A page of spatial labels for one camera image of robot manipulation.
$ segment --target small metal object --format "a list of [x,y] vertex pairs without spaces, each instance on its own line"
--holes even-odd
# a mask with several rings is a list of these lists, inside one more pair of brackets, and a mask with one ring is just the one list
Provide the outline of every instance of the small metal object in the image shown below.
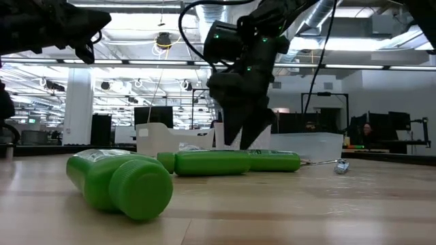
[[304,163],[304,165],[308,165],[308,166],[316,166],[316,165],[336,163],[336,166],[334,167],[334,172],[336,174],[345,174],[348,172],[348,168],[349,168],[349,163],[344,159],[337,159],[337,160],[333,160],[333,161],[324,161],[324,162],[320,162],[320,163],[312,163],[308,160],[302,160],[302,163]]
[[349,163],[344,159],[339,159],[336,166],[334,167],[334,172],[336,174],[345,174],[348,172]]

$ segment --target computer monitor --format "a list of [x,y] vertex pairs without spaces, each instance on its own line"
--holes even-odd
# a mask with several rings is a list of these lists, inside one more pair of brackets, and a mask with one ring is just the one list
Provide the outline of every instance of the computer monitor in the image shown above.
[[[150,107],[135,108],[135,125],[148,122]],[[167,128],[174,126],[172,106],[153,106],[151,108],[150,123],[163,123]]]
[[389,112],[390,122],[395,130],[410,131],[410,114],[405,112]]
[[379,140],[398,140],[389,114],[369,113],[369,123]]

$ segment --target person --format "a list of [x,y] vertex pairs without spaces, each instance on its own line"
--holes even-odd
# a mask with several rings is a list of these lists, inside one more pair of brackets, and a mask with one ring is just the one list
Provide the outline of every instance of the person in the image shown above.
[[364,146],[370,146],[377,143],[377,137],[375,136],[375,132],[369,122],[366,122],[363,125],[362,143]]
[[306,130],[307,133],[316,132],[317,129],[316,129],[315,123],[314,122],[306,122],[305,130]]

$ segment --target green bottle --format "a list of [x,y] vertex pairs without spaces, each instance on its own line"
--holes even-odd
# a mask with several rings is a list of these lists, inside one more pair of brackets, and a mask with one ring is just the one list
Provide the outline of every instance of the green bottle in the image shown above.
[[67,175],[86,202],[103,211],[120,210],[134,220],[159,216],[172,196],[163,165],[126,150],[85,150],[70,157]]
[[162,152],[157,160],[169,173],[179,176],[221,176],[257,172],[294,172],[300,157],[294,152],[273,150],[191,150]]

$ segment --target wall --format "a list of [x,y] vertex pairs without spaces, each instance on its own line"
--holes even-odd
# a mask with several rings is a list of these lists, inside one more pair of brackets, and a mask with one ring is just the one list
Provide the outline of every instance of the wall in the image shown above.
[[[308,93],[312,76],[277,76],[276,82],[281,82],[281,89],[274,89],[270,86],[268,96],[270,97],[270,108],[289,108],[291,112],[300,112],[301,93]],[[325,92],[324,83],[332,82],[333,89],[328,92],[341,93],[342,82],[335,76],[318,76],[313,86],[313,92]],[[318,97],[312,96],[308,112],[314,112],[314,108],[345,108],[345,98],[343,97]]]
[[[429,137],[436,140],[436,73],[417,71],[358,71],[343,80],[344,93],[350,96],[350,116],[374,113],[407,112],[411,119],[429,118]],[[412,124],[415,139],[424,139],[422,125]],[[417,146],[417,154],[436,155]]]

